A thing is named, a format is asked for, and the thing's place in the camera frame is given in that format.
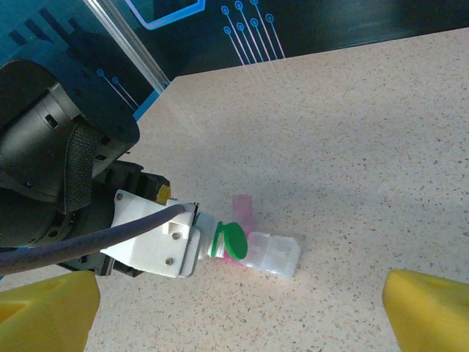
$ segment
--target green lid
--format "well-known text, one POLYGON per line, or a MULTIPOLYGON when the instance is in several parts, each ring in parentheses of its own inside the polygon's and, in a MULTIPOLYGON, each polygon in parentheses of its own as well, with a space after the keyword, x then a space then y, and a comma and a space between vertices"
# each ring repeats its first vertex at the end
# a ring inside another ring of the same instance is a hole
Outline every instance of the green lid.
POLYGON ((224 237, 225 247, 231 258, 242 260, 246 257, 248 254, 248 240, 243 228, 235 222, 230 222, 226 225, 218 224, 212 247, 212 257, 215 256, 218 236, 220 235, 224 237))

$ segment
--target clear plastic container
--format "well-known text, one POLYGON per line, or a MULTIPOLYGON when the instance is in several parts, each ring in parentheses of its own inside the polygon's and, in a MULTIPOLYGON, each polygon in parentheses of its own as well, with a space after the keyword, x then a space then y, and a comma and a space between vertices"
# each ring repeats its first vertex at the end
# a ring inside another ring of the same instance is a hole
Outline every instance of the clear plastic container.
POLYGON ((294 238, 251 232, 248 255, 241 263, 249 268, 292 277, 300 258, 300 246, 294 238))

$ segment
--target table surface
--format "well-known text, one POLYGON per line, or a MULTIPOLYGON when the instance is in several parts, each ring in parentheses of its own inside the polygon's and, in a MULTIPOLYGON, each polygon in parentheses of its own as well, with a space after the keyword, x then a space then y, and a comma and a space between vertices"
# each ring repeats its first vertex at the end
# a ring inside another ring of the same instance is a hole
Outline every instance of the table surface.
POLYGON ((222 221, 250 194, 257 229, 300 244, 298 269, 98 278, 87 350, 398 351, 390 269, 469 282, 468 48, 460 29, 177 78, 126 159, 222 221))

